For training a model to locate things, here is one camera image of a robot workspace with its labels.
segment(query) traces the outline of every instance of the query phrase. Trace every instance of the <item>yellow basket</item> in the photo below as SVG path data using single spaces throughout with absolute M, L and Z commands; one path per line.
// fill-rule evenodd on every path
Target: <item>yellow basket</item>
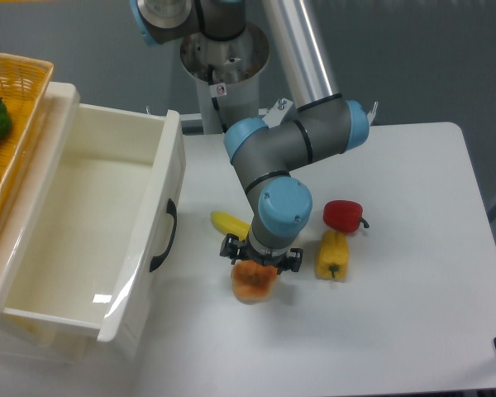
M 0 214 L 26 150 L 35 143 L 31 126 L 52 74 L 50 62 L 0 54 L 0 97 L 12 120 L 11 132 L 0 141 Z

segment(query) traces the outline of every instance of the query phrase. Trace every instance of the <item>white table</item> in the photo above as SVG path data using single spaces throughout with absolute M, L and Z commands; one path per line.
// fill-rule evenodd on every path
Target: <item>white table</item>
M 250 221 L 221 136 L 186 136 L 179 229 L 132 363 L 0 357 L 0 394 L 279 396 L 496 388 L 496 249 L 458 127 L 374 127 L 345 155 L 293 172 L 311 190 L 299 273 L 272 298 L 231 294 L 212 210 Z M 345 283 L 317 280 L 323 205 L 350 199 Z

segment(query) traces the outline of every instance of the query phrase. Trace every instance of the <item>white plastic bin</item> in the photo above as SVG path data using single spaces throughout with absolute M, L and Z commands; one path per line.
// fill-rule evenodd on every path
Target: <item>white plastic bin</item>
M 178 113 L 79 105 L 2 320 L 35 344 L 91 337 L 131 356 L 151 305 L 151 259 L 174 235 L 184 167 Z

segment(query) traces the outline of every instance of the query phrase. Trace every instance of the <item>blue joint cap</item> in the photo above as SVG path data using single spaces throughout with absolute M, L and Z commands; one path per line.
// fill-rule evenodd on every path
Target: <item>blue joint cap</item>
M 224 135 L 224 146 L 230 156 L 230 162 L 233 161 L 233 156 L 237 153 L 246 139 L 261 128 L 268 129 L 268 126 L 260 118 L 254 117 L 240 120 L 228 129 Z
M 351 132 L 345 151 L 362 145 L 370 134 L 370 122 L 362 106 L 356 101 L 346 101 L 351 114 Z
M 158 41 L 152 38 L 149 31 L 147 31 L 147 28 L 145 27 L 145 23 L 143 23 L 143 20 L 141 19 L 140 12 L 138 11 L 137 0 L 130 0 L 130 4 L 131 4 L 132 15 L 136 20 L 136 24 L 140 29 L 141 37 L 143 38 L 144 42 L 147 45 L 158 45 L 159 44 Z
M 312 211 L 311 192 L 295 178 L 274 179 L 261 191 L 258 211 L 269 232 L 279 237 L 297 236 Z

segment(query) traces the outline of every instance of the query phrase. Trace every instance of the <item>black drawer handle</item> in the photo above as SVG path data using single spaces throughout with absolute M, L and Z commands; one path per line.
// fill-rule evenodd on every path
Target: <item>black drawer handle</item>
M 165 249 L 164 253 L 158 256 L 153 256 L 153 258 L 150 260 L 149 272 L 155 271 L 160 267 L 162 263 L 164 263 L 165 258 L 167 258 L 167 255 L 169 254 L 169 252 L 171 251 L 171 247 L 173 246 L 174 234 L 176 233 L 176 221 L 177 221 L 176 204 L 174 204 L 173 200 L 169 199 L 167 201 L 167 209 L 165 211 L 173 217 L 174 220 L 173 230 L 171 231 L 169 244 L 167 245 L 167 248 Z

